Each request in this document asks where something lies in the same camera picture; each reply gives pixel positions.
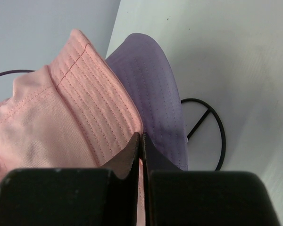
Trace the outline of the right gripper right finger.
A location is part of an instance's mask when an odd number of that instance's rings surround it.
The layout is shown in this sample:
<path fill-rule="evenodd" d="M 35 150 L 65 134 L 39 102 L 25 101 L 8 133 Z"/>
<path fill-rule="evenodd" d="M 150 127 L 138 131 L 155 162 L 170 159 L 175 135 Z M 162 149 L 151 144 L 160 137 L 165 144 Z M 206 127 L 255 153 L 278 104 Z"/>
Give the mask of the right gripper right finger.
<path fill-rule="evenodd" d="M 141 139 L 148 226 L 278 226 L 259 177 L 242 171 L 183 171 Z"/>

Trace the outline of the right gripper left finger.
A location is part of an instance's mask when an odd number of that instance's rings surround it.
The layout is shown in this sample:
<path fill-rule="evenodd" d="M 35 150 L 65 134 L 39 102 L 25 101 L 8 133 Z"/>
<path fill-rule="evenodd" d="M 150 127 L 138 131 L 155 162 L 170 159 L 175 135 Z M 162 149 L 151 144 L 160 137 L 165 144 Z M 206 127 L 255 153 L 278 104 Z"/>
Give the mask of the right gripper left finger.
<path fill-rule="evenodd" d="M 134 226 L 139 133 L 99 168 L 15 169 L 0 182 L 0 226 Z"/>

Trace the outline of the pink bucket hat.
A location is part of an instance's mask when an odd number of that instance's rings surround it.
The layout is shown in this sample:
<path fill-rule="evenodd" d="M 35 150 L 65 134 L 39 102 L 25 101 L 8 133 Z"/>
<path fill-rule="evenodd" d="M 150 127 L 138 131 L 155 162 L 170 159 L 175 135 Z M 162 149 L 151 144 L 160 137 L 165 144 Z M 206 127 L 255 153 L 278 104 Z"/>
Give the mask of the pink bucket hat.
<path fill-rule="evenodd" d="M 56 58 L 14 79 L 0 102 L 0 182 L 21 168 L 97 168 L 115 157 L 140 114 L 120 79 L 80 30 Z"/>

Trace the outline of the purple bucket hat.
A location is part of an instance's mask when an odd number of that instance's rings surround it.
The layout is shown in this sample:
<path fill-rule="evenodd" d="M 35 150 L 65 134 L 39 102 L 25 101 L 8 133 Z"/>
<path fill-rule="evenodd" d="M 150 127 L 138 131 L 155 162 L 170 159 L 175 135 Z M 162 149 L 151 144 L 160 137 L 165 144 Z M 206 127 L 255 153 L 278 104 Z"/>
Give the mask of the purple bucket hat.
<path fill-rule="evenodd" d="M 162 48 L 150 36 L 132 33 L 106 62 L 136 105 L 154 146 L 178 168 L 187 170 L 183 108 Z"/>

